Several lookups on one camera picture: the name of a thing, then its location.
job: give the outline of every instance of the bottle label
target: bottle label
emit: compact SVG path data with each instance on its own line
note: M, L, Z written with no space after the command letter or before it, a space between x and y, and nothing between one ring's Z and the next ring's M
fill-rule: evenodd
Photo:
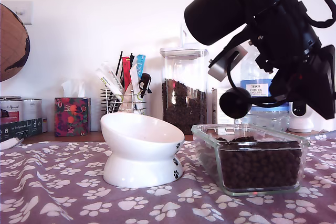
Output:
M246 89L252 97L270 97L269 86L271 79L244 80L240 81L240 87ZM252 111L288 111L288 102L275 108L261 108L252 104Z

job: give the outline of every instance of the light switch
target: light switch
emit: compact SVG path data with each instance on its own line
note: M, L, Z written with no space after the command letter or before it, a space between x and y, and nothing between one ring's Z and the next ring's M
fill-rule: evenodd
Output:
M33 22L33 1L3 1L1 3L15 13L24 25Z

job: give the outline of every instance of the white ceramic bowl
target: white ceramic bowl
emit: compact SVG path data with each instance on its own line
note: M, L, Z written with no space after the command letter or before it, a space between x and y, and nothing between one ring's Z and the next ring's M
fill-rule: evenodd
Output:
M184 141L177 127L146 115L110 113L100 120L101 131L112 154L104 180L126 188L152 187L182 176L175 156Z

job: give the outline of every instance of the plastic storage jar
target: plastic storage jar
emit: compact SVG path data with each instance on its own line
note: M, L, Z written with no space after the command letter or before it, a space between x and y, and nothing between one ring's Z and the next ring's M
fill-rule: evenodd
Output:
M161 48L163 120L191 135L206 124L206 49Z

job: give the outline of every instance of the globe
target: globe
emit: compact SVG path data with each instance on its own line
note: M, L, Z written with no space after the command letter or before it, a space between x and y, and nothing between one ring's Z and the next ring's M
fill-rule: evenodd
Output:
M0 81L5 81L23 68L30 52L26 27L19 17L0 4Z

